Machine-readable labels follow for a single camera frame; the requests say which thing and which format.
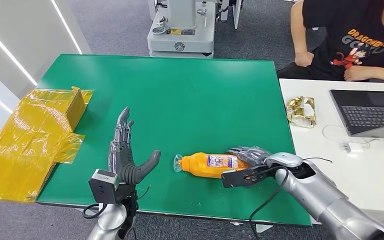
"green tabletop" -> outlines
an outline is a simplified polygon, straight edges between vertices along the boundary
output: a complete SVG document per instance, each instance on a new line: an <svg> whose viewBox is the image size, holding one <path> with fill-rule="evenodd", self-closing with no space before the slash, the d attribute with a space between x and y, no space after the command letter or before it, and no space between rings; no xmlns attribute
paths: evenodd
<svg viewBox="0 0 384 240"><path fill-rule="evenodd" d="M39 83L42 89L94 90L75 132L86 135L72 164L59 164L38 202L95 203L88 180L108 169L109 143L120 112L130 107L137 164L161 150L159 165L136 188L144 212L246 220L276 189L273 179L254 187L223 188L220 179L174 172L173 157L224 153L260 146L294 153L272 61L60 55ZM286 192L255 215L256 221L311 224Z"/></svg>

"yellow plastic bag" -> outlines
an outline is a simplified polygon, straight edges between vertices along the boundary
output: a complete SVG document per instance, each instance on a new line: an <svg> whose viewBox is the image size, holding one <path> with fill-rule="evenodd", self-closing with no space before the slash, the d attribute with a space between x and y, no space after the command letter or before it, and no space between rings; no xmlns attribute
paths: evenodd
<svg viewBox="0 0 384 240"><path fill-rule="evenodd" d="M73 133L93 92L34 89L0 132L0 200L34 202L56 163L70 164L85 136Z"/></svg>

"white plug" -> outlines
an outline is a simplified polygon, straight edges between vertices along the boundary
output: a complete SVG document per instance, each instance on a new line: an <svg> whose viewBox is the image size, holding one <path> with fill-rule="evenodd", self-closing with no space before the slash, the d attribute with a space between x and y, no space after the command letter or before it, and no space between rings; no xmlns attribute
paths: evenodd
<svg viewBox="0 0 384 240"><path fill-rule="evenodd" d="M361 154L364 151L362 144L359 142L344 143L343 148L348 154Z"/></svg>

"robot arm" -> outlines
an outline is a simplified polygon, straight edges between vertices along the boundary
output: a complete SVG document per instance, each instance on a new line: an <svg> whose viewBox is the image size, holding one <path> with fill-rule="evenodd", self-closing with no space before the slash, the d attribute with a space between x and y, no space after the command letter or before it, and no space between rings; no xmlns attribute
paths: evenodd
<svg viewBox="0 0 384 240"><path fill-rule="evenodd" d="M87 219L98 218L88 240L123 240L129 235L139 208L136 184L160 161L161 152L155 150L148 161L136 166L131 149L133 121L127 122L128 118L129 108L126 107L118 116L114 139L109 144L109 170L97 169L89 180L93 197L100 205L95 215L86 215L86 210L98 204L83 211Z"/></svg>
<svg viewBox="0 0 384 240"><path fill-rule="evenodd" d="M248 150L249 148L242 148L230 153L250 162L250 159L244 157ZM256 155L253 154L252 157L254 160L251 162L255 163ZM334 239L384 240L384 224L352 204L335 183L311 161L285 152L270 155L260 161L261 164L249 169L223 173L224 186L253 185L266 177L275 177L277 183L281 184L287 178L283 189L290 193L316 221L322 223ZM277 168L271 176L259 174L269 172L271 168Z"/></svg>

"cartoon character print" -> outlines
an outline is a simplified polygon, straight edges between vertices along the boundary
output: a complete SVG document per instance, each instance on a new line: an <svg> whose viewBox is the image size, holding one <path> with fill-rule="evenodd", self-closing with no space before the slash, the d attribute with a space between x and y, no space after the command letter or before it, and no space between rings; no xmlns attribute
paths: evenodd
<svg viewBox="0 0 384 240"><path fill-rule="evenodd" d="M330 62L331 65L335 66L344 66L345 69L351 68L354 64L361 65L363 62L360 59L366 58L369 56L370 52L367 47L363 47L364 43L359 43L357 47L354 47L348 54L344 57L342 52L337 52L336 54L340 56L340 59L334 59Z"/></svg>

